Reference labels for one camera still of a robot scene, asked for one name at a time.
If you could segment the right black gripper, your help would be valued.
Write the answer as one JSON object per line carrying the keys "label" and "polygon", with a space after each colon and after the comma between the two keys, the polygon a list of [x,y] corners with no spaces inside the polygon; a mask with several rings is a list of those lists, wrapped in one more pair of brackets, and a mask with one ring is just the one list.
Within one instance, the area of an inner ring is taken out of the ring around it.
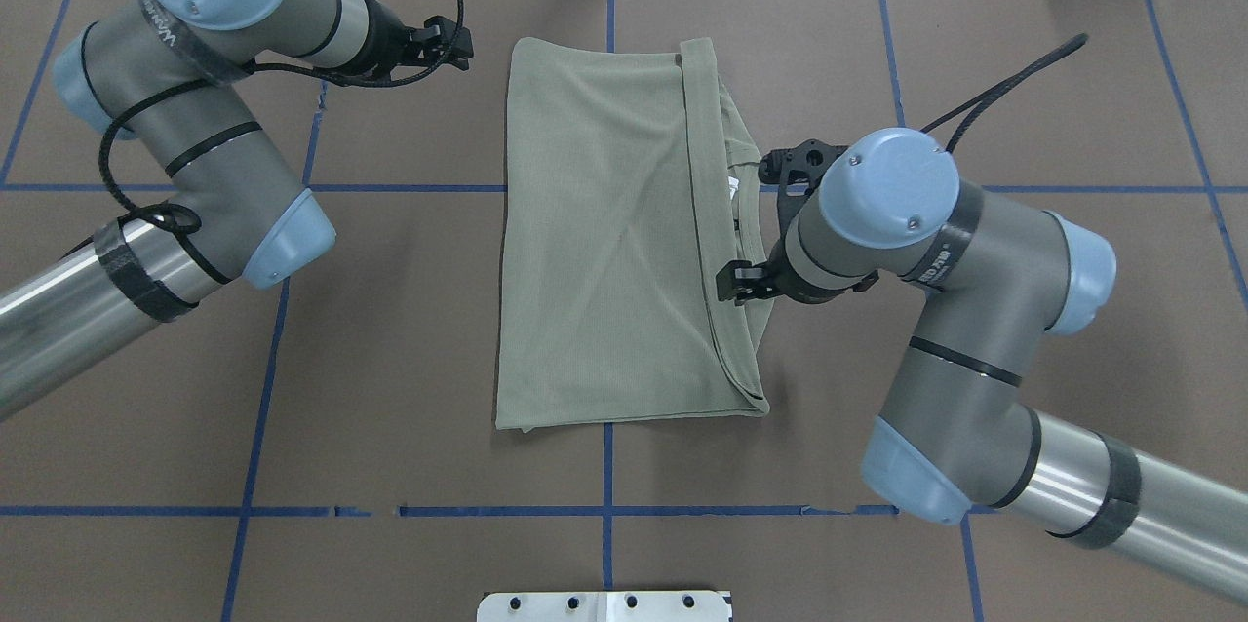
{"label": "right black gripper", "polygon": [[879,272],[860,277],[842,277],[815,266],[822,276],[819,284],[811,281],[797,269],[797,254],[789,252],[790,231],[802,206],[811,194],[790,196],[776,194],[776,214],[779,239],[768,254],[766,264],[753,264],[748,259],[731,259],[715,275],[718,301],[734,302],[744,306],[755,299],[775,299],[786,296],[802,305],[822,305],[847,292],[867,292],[879,282]]}

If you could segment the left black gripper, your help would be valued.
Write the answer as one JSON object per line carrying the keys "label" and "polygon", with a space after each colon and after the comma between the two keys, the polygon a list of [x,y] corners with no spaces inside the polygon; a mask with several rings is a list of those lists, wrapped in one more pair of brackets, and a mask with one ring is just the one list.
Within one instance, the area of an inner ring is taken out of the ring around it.
{"label": "left black gripper", "polygon": [[467,71],[474,56],[472,32],[454,19],[433,15],[421,30],[402,22],[391,9],[369,2],[369,32],[356,55],[356,75],[389,80],[394,67],[448,65]]}

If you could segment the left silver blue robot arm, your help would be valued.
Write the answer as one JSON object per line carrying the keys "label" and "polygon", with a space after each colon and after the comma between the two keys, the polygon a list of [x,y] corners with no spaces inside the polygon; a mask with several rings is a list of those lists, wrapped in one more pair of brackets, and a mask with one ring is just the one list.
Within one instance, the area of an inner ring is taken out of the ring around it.
{"label": "left silver blue robot arm", "polygon": [[57,97],[99,132],[122,214],[2,296],[2,416],[245,279],[281,284],[337,232],[235,85],[286,72],[397,87],[474,54],[454,17],[402,22],[378,0],[135,0],[54,65]]}

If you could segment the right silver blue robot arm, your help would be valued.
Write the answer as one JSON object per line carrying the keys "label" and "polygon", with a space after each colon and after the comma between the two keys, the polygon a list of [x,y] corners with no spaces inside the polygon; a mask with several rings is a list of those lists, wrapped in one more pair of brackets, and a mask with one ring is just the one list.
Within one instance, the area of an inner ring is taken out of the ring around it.
{"label": "right silver blue robot arm", "polygon": [[929,523],[1015,515],[1244,603],[1243,492],[1018,400],[1042,338],[1109,301],[1109,241],[962,179],[948,147],[904,126],[778,147],[759,175],[778,186],[780,237],[721,269],[720,299],[820,305],[881,274],[924,291],[860,466],[874,493]]}

